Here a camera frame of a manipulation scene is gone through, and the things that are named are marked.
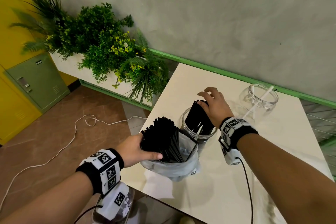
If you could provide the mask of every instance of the hand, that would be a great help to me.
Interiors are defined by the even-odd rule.
[[[226,103],[223,94],[218,92],[216,88],[208,87],[204,91],[198,93],[198,95],[204,97],[208,102],[209,106],[202,101],[198,101],[197,103],[203,108],[216,128],[220,127],[225,118],[234,116],[229,105]]]
[[[140,149],[140,142],[143,137],[142,133],[135,136],[129,136],[115,148],[124,160],[124,167],[131,167],[142,160],[162,158],[161,153],[143,151]]]

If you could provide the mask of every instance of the cable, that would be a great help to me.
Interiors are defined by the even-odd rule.
[[[251,196],[251,190],[250,190],[249,179],[247,178],[247,173],[246,173],[246,169],[245,169],[245,166],[244,166],[243,161],[242,161],[241,158],[239,158],[239,157],[236,157],[236,158],[238,158],[238,159],[240,160],[240,162],[242,163],[243,168],[244,168],[244,172],[245,172],[245,176],[246,176],[246,181],[247,181],[247,187],[249,188],[250,201],[251,201],[251,224],[253,224],[253,204],[252,204],[252,196]]]
[[[5,201],[5,199],[6,199],[6,197],[7,197],[7,194],[8,194],[8,192],[9,192],[9,189],[11,188],[11,186],[12,186],[12,184],[13,184],[13,182],[14,182],[14,179],[15,179],[19,174],[21,174],[23,171],[25,171],[26,169],[28,169],[28,168],[32,168],[32,167],[41,167],[41,166],[44,166],[44,165],[48,164],[50,161],[52,161],[55,157],[57,157],[58,154],[59,154],[62,150],[64,150],[65,148],[67,148],[67,147],[72,143],[72,141],[75,139],[75,137],[76,137],[76,132],[77,132],[76,123],[77,123],[77,121],[79,121],[81,118],[83,118],[83,117],[85,117],[85,116],[93,116],[93,117],[94,117],[94,118],[93,118],[93,117],[88,117],[88,118],[85,119],[85,123],[86,123],[88,126],[91,126],[91,127],[93,127],[93,126],[96,124],[96,121],[103,122],[103,123],[105,123],[106,125],[113,125],[113,124],[116,124],[116,123],[119,123],[119,122],[128,121],[128,120],[130,120],[130,119],[132,119],[132,118],[134,118],[134,117],[141,118],[141,119],[145,119],[145,120],[147,119],[147,118],[144,118],[144,117],[132,116],[132,117],[130,117],[130,118],[127,119],[127,120],[120,120],[120,121],[117,121],[117,122],[108,124],[108,123],[106,123],[106,122],[104,122],[104,121],[102,121],[102,120],[98,120],[98,119],[96,119],[96,116],[94,116],[94,115],[92,115],[92,114],[86,114],[86,115],[83,115],[82,117],[80,117],[78,120],[75,121],[75,133],[74,133],[74,135],[73,135],[72,140],[69,142],[69,144],[68,144],[67,146],[65,146],[65,147],[63,147],[61,150],[59,150],[59,152],[58,152],[55,156],[53,156],[50,160],[48,160],[46,163],[41,164],[41,165],[36,165],[36,166],[26,167],[25,169],[23,169],[23,170],[20,171],[17,175],[14,176],[14,178],[12,179],[12,181],[11,181],[11,183],[10,183],[10,185],[9,185],[9,187],[8,187],[8,189],[7,189],[7,191],[6,191],[6,193],[5,193],[5,196],[3,197],[3,200],[2,200],[2,202],[1,202],[1,204],[0,204],[0,212],[1,212],[1,209],[2,209],[3,202]],[[93,124],[93,125],[88,124],[87,121],[86,121],[87,119],[94,119],[94,124]]]
[[[83,216],[84,214],[86,214],[88,211],[90,211],[90,210],[92,210],[92,209],[95,209],[95,208],[102,208],[102,207],[103,207],[102,205],[95,205],[95,206],[90,207],[90,208],[87,209],[84,213],[82,213],[82,214],[77,218],[77,220],[76,220],[73,224],[76,224],[77,221],[78,221],[80,218],[82,218],[82,216]]]

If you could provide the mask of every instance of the locker vent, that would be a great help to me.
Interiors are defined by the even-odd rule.
[[[59,92],[60,92],[60,89],[59,89],[59,87],[56,85],[56,86],[53,86],[53,88],[52,88],[53,90],[54,90],[54,92],[56,93],[56,94],[58,94]]]
[[[19,112],[17,112],[17,113],[15,114],[15,116],[16,116],[19,120],[23,120],[23,119],[26,117],[26,115],[25,115],[25,113],[24,113],[23,111],[19,111]]]

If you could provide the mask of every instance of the black cable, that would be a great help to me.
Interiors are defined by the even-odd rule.
[[[244,166],[243,161],[242,161],[241,158],[239,158],[239,157],[236,157],[236,158],[238,158],[238,159],[240,160],[240,162],[242,163],[243,168],[244,168],[244,172],[245,172],[245,176],[246,176],[246,181],[247,181],[247,187],[249,188],[250,201],[251,201],[251,224],[253,224],[253,204],[252,204],[252,196],[251,196],[251,190],[250,190],[249,179],[247,178],[247,173],[246,173],[246,169],[245,169],[245,166]]]
[[[77,222],[80,218],[82,218],[82,216],[83,216],[84,214],[86,214],[88,211],[90,211],[90,210],[92,210],[92,209],[95,209],[95,208],[102,208],[102,207],[103,207],[102,205],[95,205],[95,206],[90,207],[90,208],[87,209],[84,213],[82,213],[82,214],[77,218],[77,220],[76,220],[73,224],[76,224],[76,222]]]

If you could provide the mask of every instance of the green locker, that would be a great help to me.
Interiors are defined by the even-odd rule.
[[[35,56],[6,71],[42,112],[70,93],[48,54]]]

